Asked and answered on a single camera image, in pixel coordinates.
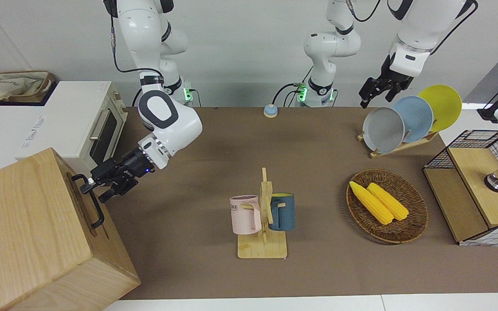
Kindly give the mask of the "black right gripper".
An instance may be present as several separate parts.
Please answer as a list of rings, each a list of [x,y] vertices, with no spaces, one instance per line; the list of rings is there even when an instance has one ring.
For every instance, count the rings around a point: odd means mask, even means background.
[[[114,196],[122,196],[128,193],[138,184],[136,178],[154,171],[153,163],[140,149],[130,150],[118,162],[112,158],[107,159],[91,170],[91,177],[81,175],[84,181],[80,191],[83,194],[92,192],[100,186],[110,186],[109,189],[99,195],[99,202],[105,203]]]

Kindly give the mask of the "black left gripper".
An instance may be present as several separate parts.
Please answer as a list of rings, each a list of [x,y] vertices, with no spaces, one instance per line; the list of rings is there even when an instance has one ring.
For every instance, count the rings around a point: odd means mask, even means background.
[[[380,76],[377,78],[368,77],[363,84],[359,95],[361,97],[360,106],[366,109],[372,98],[387,91],[386,101],[391,102],[400,91],[407,90],[413,77],[398,73],[390,69],[395,59],[395,55],[387,56],[381,66]]]

